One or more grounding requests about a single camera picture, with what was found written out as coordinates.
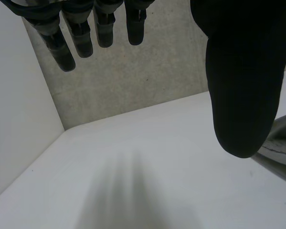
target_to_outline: concrete wall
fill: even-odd
[[[0,193],[63,131],[22,20],[0,2]]]
[[[114,43],[100,48],[93,13],[88,21],[94,54],[76,53],[64,20],[60,26],[76,61],[62,72],[37,32],[26,29],[65,129],[207,91],[207,38],[194,23],[189,0],[156,0],[148,8],[141,45],[128,42],[125,6],[115,12]]]

